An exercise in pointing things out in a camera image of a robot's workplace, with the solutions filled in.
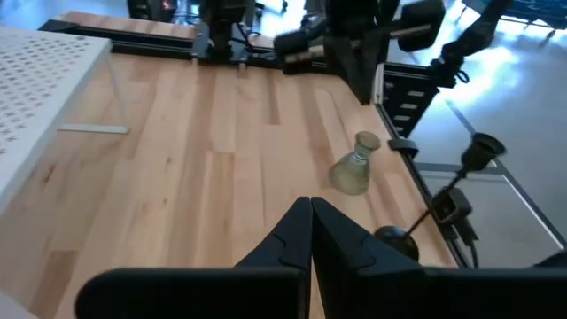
wood grain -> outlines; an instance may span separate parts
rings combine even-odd
[[[70,12],[65,20],[193,36],[191,28]],[[323,196],[367,230],[407,227],[425,204],[397,152],[371,160],[367,194],[326,180],[361,130],[391,137],[338,78],[113,55],[127,136],[62,132],[0,217],[0,290],[41,318],[72,318],[81,286],[109,268],[232,267],[298,196]],[[69,120],[119,119],[100,70]],[[422,264],[454,267],[434,222]],[[316,281],[313,318],[323,318]]]

white perforated panel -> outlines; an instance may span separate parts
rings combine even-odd
[[[109,49],[107,39],[0,27],[0,214]]]

glass bottle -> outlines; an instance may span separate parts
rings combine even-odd
[[[369,188],[370,154],[380,147],[380,139],[362,131],[356,134],[354,152],[348,153],[329,171],[330,183],[347,195],[361,195]]]

black clamp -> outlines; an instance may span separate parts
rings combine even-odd
[[[391,150],[398,151],[404,155],[409,155],[411,159],[419,153],[416,142],[406,138],[391,139],[388,141],[388,146],[390,146]]]

concrete floor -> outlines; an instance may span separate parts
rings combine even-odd
[[[303,1],[288,0],[284,16],[265,13],[255,29],[275,35],[299,25]],[[276,10],[280,0],[261,1]],[[126,0],[0,0],[0,24],[38,28],[67,11],[128,16]],[[434,46],[407,54],[396,43],[388,59],[429,65],[444,43],[453,41],[477,14],[462,4],[447,7]],[[508,147],[493,173],[475,175],[460,187],[471,202],[470,217],[480,235],[483,267],[525,267],[560,249],[567,237],[567,33],[545,42],[548,29],[501,21],[493,46],[467,58],[471,81],[437,95],[411,135],[416,158],[431,191],[448,183],[473,131],[500,138]]]

